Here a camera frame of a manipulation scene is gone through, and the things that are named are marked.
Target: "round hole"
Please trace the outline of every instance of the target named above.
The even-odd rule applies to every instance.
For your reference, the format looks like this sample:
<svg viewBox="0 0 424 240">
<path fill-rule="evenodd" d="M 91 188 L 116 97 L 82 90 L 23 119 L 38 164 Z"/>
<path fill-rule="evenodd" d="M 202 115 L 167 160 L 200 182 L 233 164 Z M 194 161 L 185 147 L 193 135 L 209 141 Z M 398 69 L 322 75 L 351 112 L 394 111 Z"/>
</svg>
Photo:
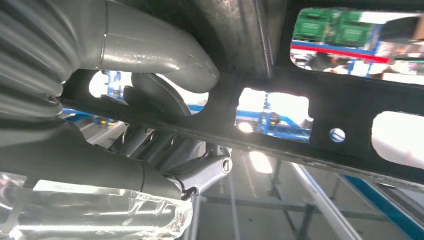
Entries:
<svg viewBox="0 0 424 240">
<path fill-rule="evenodd" d="M 330 139 L 335 143 L 341 143 L 345 140 L 346 134 L 340 128 L 333 128 L 329 133 Z"/>
</svg>

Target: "gray exhaust pipe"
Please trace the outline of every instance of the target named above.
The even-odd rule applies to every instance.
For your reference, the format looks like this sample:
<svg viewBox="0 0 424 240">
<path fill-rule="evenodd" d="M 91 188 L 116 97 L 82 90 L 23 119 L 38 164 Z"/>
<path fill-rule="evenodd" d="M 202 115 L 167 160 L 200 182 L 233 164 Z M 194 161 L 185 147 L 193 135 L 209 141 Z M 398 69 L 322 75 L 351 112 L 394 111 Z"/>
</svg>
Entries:
<svg viewBox="0 0 424 240">
<path fill-rule="evenodd" d="M 150 170 L 138 160 L 101 154 L 72 131 L 59 135 L 69 123 L 48 118 L 62 111 L 54 97 L 77 69 L 159 73 L 192 92 L 209 91 L 219 72 L 194 38 L 110 0 L 2 0 L 0 43 L 0 170 L 32 185 L 62 180 L 181 197 L 159 174 L 146 177 Z"/>
<path fill-rule="evenodd" d="M 77 69 L 163 74 L 195 93 L 219 72 L 189 34 L 110 0 L 0 2 L 0 113 L 53 117 Z"/>
</svg>

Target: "red beam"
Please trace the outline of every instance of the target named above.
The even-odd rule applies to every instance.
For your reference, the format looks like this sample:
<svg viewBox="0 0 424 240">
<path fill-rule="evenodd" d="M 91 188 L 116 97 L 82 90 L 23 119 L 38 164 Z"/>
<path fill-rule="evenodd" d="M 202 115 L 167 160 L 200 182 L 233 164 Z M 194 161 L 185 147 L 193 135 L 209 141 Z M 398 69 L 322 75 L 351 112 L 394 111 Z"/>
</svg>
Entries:
<svg viewBox="0 0 424 240">
<path fill-rule="evenodd" d="M 387 57 L 373 56 L 369 54 L 349 52 L 349 51 L 340 51 L 335 49 L 320 48 L 316 46 L 302 46 L 302 45 L 292 44 L 291 49 L 316 51 L 321 53 L 343 55 L 343 56 L 348 56 L 353 58 L 368 59 L 368 60 L 373 60 L 375 63 L 382 63 L 382 64 L 386 64 L 389 62 L 389 59 Z"/>
</svg>

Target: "green storage bin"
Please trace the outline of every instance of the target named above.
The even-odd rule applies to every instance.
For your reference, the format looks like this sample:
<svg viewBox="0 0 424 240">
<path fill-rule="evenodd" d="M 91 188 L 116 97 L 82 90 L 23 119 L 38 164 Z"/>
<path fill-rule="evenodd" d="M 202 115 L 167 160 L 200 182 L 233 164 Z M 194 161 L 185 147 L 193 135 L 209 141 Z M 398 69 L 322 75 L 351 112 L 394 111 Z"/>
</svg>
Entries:
<svg viewBox="0 0 424 240">
<path fill-rule="evenodd" d="M 334 43 L 341 46 L 363 47 L 367 42 L 371 24 L 351 25 L 341 23 L 338 26 Z"/>
<path fill-rule="evenodd" d="M 360 11 L 344 11 L 341 14 L 341 23 L 354 23 L 359 22 L 359 19 L 362 16 L 362 12 Z"/>
<path fill-rule="evenodd" d="M 293 38 L 297 40 L 322 41 L 327 21 L 298 18 L 294 27 Z"/>
<path fill-rule="evenodd" d="M 330 18 L 329 23 L 331 26 L 338 25 L 340 23 L 340 19 L 342 18 L 343 11 L 337 9 L 330 10 Z"/>
<path fill-rule="evenodd" d="M 327 21 L 330 17 L 330 12 L 330 9 L 326 8 L 306 8 L 299 13 L 297 18 L 319 19 Z"/>
</svg>

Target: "clear plastic wrap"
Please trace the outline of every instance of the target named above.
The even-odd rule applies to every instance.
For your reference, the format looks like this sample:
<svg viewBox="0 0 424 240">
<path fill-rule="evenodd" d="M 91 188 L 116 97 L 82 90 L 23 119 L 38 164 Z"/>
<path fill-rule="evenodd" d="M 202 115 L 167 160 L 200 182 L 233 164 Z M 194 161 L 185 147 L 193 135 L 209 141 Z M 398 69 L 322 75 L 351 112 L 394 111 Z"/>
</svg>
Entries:
<svg viewBox="0 0 424 240">
<path fill-rule="evenodd" d="M 0 172 L 0 239 L 170 240 L 190 225 L 189 201 Z"/>
</svg>

